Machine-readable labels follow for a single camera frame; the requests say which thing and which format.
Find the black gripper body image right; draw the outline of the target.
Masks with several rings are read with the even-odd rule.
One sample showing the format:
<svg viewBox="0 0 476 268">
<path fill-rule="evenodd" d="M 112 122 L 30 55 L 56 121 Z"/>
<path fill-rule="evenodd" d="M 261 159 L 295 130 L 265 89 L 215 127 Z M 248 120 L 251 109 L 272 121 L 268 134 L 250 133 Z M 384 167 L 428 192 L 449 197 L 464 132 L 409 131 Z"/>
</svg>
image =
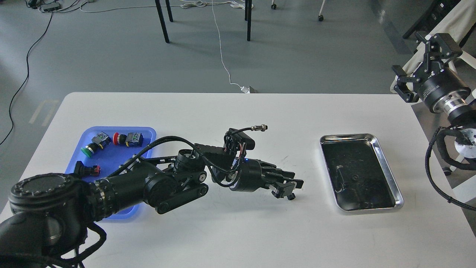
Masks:
<svg viewBox="0 0 476 268">
<path fill-rule="evenodd" d="M 471 89 L 451 69 L 432 73 L 415 91 L 432 113 L 446 113 L 467 105 Z"/>
</svg>

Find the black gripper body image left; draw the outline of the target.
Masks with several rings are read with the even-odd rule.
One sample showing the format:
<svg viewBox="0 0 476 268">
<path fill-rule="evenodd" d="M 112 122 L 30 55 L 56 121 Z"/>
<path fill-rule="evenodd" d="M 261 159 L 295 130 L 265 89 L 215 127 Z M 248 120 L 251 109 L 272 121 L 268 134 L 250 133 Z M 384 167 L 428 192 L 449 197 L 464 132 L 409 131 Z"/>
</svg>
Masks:
<svg viewBox="0 0 476 268">
<path fill-rule="evenodd" d="M 253 150 L 255 142 L 244 132 L 266 131 L 266 128 L 229 128 L 224 136 L 225 162 L 224 169 L 237 169 L 234 173 L 226 174 L 219 172 L 219 182 L 224 179 L 231 182 L 229 186 L 232 191 L 254 192 L 263 187 L 267 189 L 267 184 L 263 178 L 266 178 L 266 172 L 275 172 L 276 165 L 257 159 L 245 158 L 246 150 Z"/>
</svg>

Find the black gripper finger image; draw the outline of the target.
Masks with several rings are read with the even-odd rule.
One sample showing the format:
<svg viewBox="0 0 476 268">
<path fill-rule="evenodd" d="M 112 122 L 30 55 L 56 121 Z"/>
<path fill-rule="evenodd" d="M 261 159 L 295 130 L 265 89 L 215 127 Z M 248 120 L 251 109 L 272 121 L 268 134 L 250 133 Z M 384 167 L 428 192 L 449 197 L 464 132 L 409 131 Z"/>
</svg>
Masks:
<svg viewBox="0 0 476 268">
<path fill-rule="evenodd" d="M 296 188 L 296 183 L 295 182 L 287 182 L 287 183 L 275 182 L 270 184 L 269 188 L 271 189 L 271 193 L 272 195 L 274 195 L 275 198 L 284 198 L 284 197 L 287 197 L 287 195 L 293 193 L 293 190 Z"/>
<path fill-rule="evenodd" d="M 442 59 L 455 59 L 462 55 L 463 51 L 448 33 L 436 33 L 430 39 L 425 39 L 424 32 L 415 32 L 418 41 L 424 44 L 422 67 L 424 73 L 430 74 L 434 70 L 432 64 L 436 64 L 438 70 L 443 68 Z"/>
<path fill-rule="evenodd" d="M 304 181 L 295 179 L 294 176 L 294 172 L 282 170 L 272 163 L 262 162 L 262 180 L 266 184 L 296 182 L 295 188 L 302 188 Z"/>
<path fill-rule="evenodd" d="M 394 90 L 398 95 L 407 103 L 418 102 L 420 99 L 420 94 L 418 92 L 411 92 L 407 86 L 407 83 L 413 83 L 417 86 L 421 86 L 423 78 L 419 76 L 407 76 L 407 73 L 403 70 L 401 66 L 392 66 L 392 70 L 396 75 L 396 85 Z"/>
</svg>

